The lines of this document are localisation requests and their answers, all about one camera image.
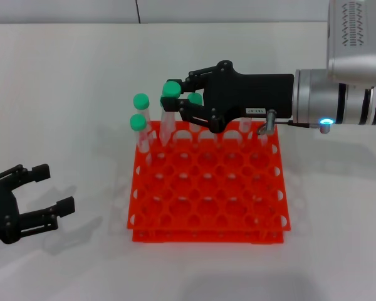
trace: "robotic arm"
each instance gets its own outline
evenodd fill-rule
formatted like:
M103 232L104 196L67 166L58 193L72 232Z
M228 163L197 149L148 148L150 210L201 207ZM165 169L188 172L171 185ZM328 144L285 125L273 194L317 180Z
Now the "robotic arm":
M204 89L204 105L162 97L164 110L213 133L240 117L265 118L259 134L273 134L275 124L323 134L334 123L376 125L376 0L330 1L325 70L242 75L231 61L221 61L172 81L183 93Z
M58 229L57 217L75 212L74 198L58 201L54 206L20 214L13 190L31 182L50 178L47 164L36 166L31 171L18 165L0 173L0 240L11 244L22 237Z

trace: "test tube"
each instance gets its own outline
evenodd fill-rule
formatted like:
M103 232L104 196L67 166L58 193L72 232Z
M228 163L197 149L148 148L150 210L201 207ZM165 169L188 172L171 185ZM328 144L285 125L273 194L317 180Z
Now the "test tube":
M242 133L248 133L251 130L252 118L241 117L239 119L239 130Z
M188 100L191 103L194 103L196 105L202 105L202 95L199 93L191 93L188 95ZM189 129L191 132L199 132L201 130L201 126L197 124L189 124Z
M268 136L266 134L259 135L258 139L261 143L261 146L265 146L268 143Z
M130 126L135 132L139 151L141 153L149 152L150 141L145 117L140 114L133 115L130 119Z
M133 106L137 109L138 114L141 114L146 119L147 130L152 130L152 125L150 124L149 115L149 97L146 94L139 93L133 98Z
M167 82L163 86L163 97L176 97L181 95L181 86L177 82ZM160 141L166 146L171 138L171 133L175 131L175 112L166 112L162 102L162 120L160 121Z

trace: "white surface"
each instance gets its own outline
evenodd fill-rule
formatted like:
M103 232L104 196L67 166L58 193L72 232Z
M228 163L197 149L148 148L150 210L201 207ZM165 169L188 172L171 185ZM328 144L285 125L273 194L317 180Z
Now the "white surface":
M20 210L74 195L55 232L0 242L2 300L376 300L376 127L280 127L293 231L283 245L131 242L132 98L230 59L323 68L325 23L0 25L0 172L48 163Z
M0 23L138 23L135 0L0 0Z
M327 21L329 0L138 0L143 23Z

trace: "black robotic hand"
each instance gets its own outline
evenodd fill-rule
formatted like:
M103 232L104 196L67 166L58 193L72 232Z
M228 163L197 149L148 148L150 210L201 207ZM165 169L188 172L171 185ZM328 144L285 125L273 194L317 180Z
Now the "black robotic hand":
M58 229L57 217L75 212L74 198L58 201L54 206L20 214L13 190L30 182L50 178L49 165L43 164L31 171L18 165L0 173L0 240L10 244L22 237Z
M292 116L294 75L243 75L234 70L231 61L220 61L217 66L189 72L177 82L181 92L204 89L204 105L188 99L162 97L165 111L180 112L184 121L207 127L221 133L226 125L240 117L289 119Z

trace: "white table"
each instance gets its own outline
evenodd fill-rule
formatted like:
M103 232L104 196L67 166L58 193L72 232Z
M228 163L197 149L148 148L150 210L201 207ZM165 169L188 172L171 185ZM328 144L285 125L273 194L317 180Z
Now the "white table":
M323 68L325 23L0 25L0 172L48 163L21 212L74 195L58 231L0 242L2 300L376 300L376 127L280 127L283 245L131 242L132 98L231 60Z

